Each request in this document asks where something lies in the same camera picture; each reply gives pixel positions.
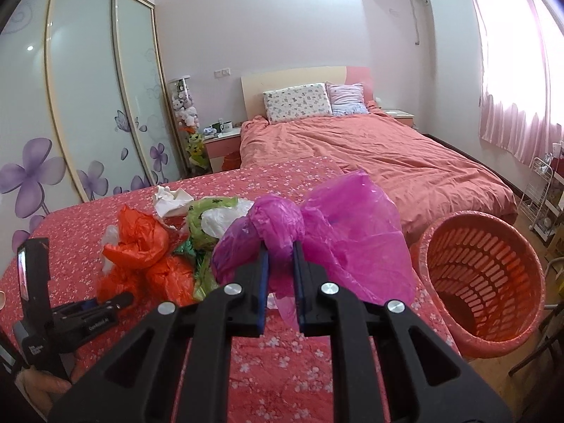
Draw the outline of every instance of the wall outlet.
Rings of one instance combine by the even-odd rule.
[[[231,69],[230,68],[224,68],[223,70],[216,70],[215,72],[213,72],[213,76],[216,79],[223,78],[224,76],[230,76],[230,75],[231,75]]]

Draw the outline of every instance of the headboard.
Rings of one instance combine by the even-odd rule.
[[[257,115],[266,116],[262,95],[264,91],[326,81],[333,84],[363,83],[364,101],[373,100],[370,68],[365,66],[320,66],[257,73],[241,77],[247,118],[252,119]]]

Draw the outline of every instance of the baseboard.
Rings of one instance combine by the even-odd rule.
[[[440,138],[437,138],[434,135],[431,134],[423,134],[423,136],[426,136],[427,138],[431,138],[433,141],[436,141],[437,143],[443,145],[445,148],[449,148],[452,149],[454,152],[459,153],[460,155],[463,155],[466,159],[470,159],[470,161],[475,162],[476,164],[480,164],[482,167],[487,168],[490,172],[492,172],[495,176],[497,176],[501,181],[504,182],[504,184],[513,191],[513,193],[518,197],[521,198],[523,197],[523,191],[520,190],[517,186],[515,186],[512,182],[508,181],[506,178],[503,178],[503,176],[501,176],[499,173],[497,173],[495,170],[492,170],[491,168],[489,168],[487,165],[485,165],[483,162],[480,162],[478,159],[476,159],[475,157],[472,157],[470,154],[466,154],[464,151],[459,150],[458,148],[452,146],[450,143],[447,143],[446,141],[441,140]]]

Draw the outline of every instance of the orange bedspread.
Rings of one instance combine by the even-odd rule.
[[[241,167],[329,156],[344,172],[362,168],[394,201],[407,244],[433,221],[460,210],[492,214],[513,224],[511,190],[492,172],[376,114],[243,124]]]

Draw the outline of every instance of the red plastic bag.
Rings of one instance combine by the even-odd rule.
[[[124,205],[117,216],[119,243],[105,245],[102,254],[118,267],[151,267],[168,249],[168,232],[151,215]]]
[[[179,307],[193,304],[194,269],[179,256],[167,256],[147,270],[150,291],[161,301],[174,302]]]
[[[267,195],[236,220],[216,245],[212,269],[219,284],[235,269],[269,250],[270,290],[293,295],[292,243],[301,240],[305,258],[322,265],[333,281],[361,300],[410,305],[415,279],[394,203],[364,171],[339,176],[314,188],[300,207]]]
[[[143,276],[114,265],[112,271],[98,281],[96,298],[102,304],[125,291],[133,294],[133,304],[124,310],[128,311],[145,295]]]

